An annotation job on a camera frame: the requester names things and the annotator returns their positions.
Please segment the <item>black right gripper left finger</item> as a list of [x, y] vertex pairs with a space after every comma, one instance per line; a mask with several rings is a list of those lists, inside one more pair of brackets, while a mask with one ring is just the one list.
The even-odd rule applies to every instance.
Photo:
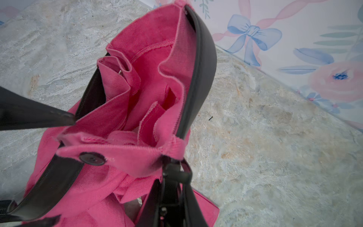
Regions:
[[161, 201], [161, 183], [154, 181], [151, 191], [143, 205], [136, 227], [159, 227], [159, 205]]

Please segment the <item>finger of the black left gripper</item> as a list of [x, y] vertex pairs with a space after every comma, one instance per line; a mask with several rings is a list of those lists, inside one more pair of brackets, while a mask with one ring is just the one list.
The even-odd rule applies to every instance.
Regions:
[[16, 227], [54, 227], [59, 223], [60, 218], [61, 215], [58, 215], [51, 218], [44, 218], [42, 220], [27, 222]]
[[25, 130], [71, 126], [69, 112], [22, 97], [1, 87], [1, 130]]

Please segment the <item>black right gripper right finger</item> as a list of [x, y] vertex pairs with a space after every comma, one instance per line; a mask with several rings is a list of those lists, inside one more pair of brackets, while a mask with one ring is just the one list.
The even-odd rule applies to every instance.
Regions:
[[194, 192], [190, 184], [182, 183], [181, 207], [182, 227], [207, 227]]

